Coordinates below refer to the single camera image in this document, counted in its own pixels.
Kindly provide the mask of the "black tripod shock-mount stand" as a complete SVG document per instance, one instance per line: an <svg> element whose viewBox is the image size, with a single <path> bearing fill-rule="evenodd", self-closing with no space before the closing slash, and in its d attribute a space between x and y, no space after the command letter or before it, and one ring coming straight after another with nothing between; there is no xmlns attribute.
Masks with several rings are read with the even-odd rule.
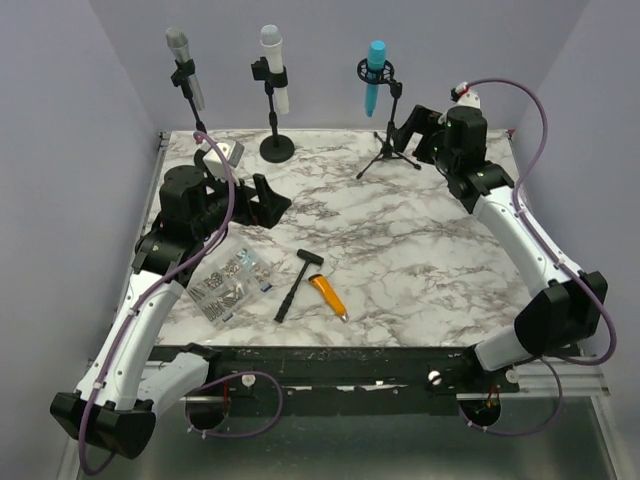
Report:
<svg viewBox="0 0 640 480"><path fill-rule="evenodd" d="M367 59L362 59L358 65L358 78L365 82L368 86L388 85L393 104L391 108L390 118L387 122L385 137L381 137L377 131L373 132L374 138L381 143L379 153L364 167L357 175L356 179L360 180L369 168L376 162L401 159L411 165L414 169L420 171L422 167L410 160L404 154L396 152L392 141L392 134L396 130L395 116L397 104L403 93L403 84L395 79L394 66L386 60L384 66L380 70L372 70Z"/></svg>

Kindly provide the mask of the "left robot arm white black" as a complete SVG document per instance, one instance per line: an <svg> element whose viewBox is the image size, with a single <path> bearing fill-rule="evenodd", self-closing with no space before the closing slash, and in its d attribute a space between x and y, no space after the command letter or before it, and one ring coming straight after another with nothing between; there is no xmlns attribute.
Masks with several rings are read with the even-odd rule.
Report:
<svg viewBox="0 0 640 480"><path fill-rule="evenodd" d="M205 242L221 240L231 222L271 229L291 206L264 175L253 180L253 186L226 182L191 165L166 172L160 211L135 246L111 331L75 389L56 393L51 402L51 415L71 438L134 459L178 398L191 389L209 395L220 387L222 372L201 347L185 348L157 383L141 377L160 327L203 259Z"/></svg>

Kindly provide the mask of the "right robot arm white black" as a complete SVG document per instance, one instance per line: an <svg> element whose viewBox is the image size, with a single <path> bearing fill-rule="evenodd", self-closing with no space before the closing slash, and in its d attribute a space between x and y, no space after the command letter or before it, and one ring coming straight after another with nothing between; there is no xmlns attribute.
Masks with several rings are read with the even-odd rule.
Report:
<svg viewBox="0 0 640 480"><path fill-rule="evenodd" d="M606 280L561 255L540 225L515 205L512 178L486 158L487 121L481 110L455 105L440 113L417 105L393 134L396 149L404 150L415 134L421 137L415 158L434 166L452 196L489 229L531 295L510 327L471 347L470 360L459 370L462 384L483 391L496 380L496 370L594 335Z"/></svg>

